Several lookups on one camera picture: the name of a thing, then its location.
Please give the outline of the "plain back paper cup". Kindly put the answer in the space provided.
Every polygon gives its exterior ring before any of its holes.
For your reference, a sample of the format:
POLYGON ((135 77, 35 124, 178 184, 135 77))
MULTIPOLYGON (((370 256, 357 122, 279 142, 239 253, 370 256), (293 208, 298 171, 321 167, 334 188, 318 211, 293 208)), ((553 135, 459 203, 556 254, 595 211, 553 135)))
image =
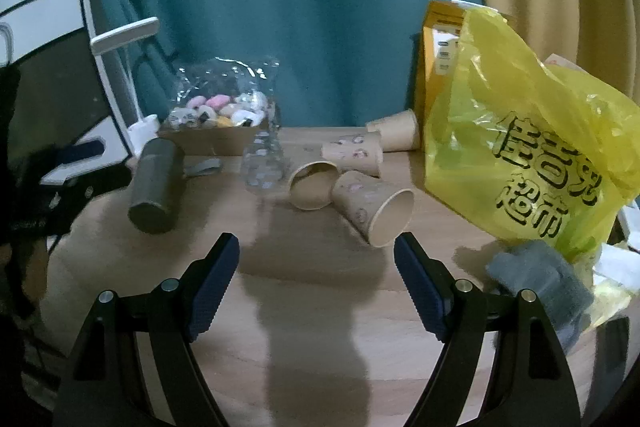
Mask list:
POLYGON ((369 132, 381 135, 385 153, 408 152, 420 146, 420 130, 416 114, 412 109, 367 122, 369 132))

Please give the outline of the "cardboard box of toys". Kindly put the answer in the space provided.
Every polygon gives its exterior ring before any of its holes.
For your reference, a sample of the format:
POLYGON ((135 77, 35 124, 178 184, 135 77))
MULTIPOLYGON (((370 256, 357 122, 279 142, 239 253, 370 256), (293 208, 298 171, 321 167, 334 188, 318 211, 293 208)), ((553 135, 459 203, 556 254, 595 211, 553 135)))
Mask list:
POLYGON ((271 114, 231 103, 221 110, 208 105, 175 107, 160 125, 158 136, 178 145, 188 156, 240 156, 257 133, 268 131, 271 114))

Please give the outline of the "orange paper box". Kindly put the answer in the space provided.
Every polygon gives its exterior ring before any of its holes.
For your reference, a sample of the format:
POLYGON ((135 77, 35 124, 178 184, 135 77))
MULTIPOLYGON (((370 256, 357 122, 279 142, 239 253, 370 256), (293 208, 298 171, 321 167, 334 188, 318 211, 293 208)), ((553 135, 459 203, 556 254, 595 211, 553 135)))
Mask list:
POLYGON ((412 102, 420 130, 454 64, 465 13, 476 8, 487 6, 462 0, 432 0, 428 4, 419 37, 412 102))

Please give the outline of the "clear patterned glass cup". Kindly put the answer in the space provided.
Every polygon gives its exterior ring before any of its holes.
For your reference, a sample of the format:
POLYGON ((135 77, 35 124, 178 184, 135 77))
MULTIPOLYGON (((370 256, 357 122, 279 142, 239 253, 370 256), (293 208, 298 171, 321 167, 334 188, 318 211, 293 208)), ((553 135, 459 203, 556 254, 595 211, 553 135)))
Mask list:
POLYGON ((248 191, 264 195, 277 190, 285 175, 285 158, 277 135, 258 131, 243 150, 241 176, 248 191))

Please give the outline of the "yellow plastic shopping bag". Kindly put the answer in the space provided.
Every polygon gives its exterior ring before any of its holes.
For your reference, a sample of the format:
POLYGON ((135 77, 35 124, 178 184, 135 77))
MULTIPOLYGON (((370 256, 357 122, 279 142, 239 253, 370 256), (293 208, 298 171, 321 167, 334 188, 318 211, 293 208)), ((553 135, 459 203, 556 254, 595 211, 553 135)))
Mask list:
POLYGON ((568 261, 604 243, 639 193, 639 109, 586 72, 547 65, 498 13, 465 14, 424 128, 425 188, 507 244, 568 261))

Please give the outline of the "open-mouth lying paper cup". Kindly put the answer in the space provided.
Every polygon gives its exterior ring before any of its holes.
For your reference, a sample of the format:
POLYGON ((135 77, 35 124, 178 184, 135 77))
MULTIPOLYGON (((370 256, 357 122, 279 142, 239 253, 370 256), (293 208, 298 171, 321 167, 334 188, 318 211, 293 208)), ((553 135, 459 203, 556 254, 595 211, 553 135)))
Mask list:
POLYGON ((299 210, 320 210, 331 204, 331 192, 340 170, 325 160, 305 161, 288 177, 288 199, 299 210))

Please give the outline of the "front lying paper cup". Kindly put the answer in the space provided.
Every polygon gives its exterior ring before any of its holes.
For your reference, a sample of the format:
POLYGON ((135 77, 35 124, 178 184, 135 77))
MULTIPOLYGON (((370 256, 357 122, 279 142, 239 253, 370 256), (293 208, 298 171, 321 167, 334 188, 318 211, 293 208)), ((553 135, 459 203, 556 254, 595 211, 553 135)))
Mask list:
POLYGON ((331 198, 338 212, 375 248, 393 243, 414 208, 413 191, 355 170, 336 180, 331 198))

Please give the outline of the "grey knitted glove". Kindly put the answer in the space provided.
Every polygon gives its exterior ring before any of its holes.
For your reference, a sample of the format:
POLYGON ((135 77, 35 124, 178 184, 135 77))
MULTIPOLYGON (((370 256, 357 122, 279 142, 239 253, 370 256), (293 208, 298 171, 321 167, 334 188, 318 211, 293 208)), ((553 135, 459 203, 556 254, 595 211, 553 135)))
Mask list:
POLYGON ((486 272, 510 294, 530 289, 540 299, 565 353, 586 328, 594 297, 574 268, 543 241, 521 243, 495 254, 486 272))

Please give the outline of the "white desk lamp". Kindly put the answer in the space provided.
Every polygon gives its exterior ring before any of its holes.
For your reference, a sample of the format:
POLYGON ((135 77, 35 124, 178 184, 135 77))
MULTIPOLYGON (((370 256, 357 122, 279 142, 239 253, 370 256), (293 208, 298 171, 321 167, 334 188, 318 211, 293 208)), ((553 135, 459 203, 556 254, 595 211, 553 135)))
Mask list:
POLYGON ((155 114, 145 116, 138 100, 129 48, 154 37, 160 30, 156 16, 102 32, 90 39, 90 49, 99 66, 104 89, 129 150, 139 157, 143 147, 157 137, 160 121, 155 114))

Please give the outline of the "grey metal thermos bottle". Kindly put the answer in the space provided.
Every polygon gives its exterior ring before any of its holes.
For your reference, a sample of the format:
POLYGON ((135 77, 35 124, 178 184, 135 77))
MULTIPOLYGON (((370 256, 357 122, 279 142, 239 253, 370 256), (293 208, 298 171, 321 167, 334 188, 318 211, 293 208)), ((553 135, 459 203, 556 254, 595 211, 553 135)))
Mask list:
POLYGON ((219 157, 186 167, 183 149, 167 139, 145 144, 134 170, 128 218, 141 232, 163 234, 178 220, 186 180, 208 176, 221 169, 219 157))

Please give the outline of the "patterned paper cup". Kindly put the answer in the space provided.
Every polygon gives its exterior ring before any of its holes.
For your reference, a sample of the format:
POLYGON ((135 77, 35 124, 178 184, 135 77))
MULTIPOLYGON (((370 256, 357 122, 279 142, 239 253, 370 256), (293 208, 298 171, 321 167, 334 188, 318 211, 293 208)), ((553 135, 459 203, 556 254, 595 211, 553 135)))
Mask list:
POLYGON ((324 142, 321 155, 341 171, 356 170, 375 178, 381 176, 383 149, 377 131, 343 135, 324 142))

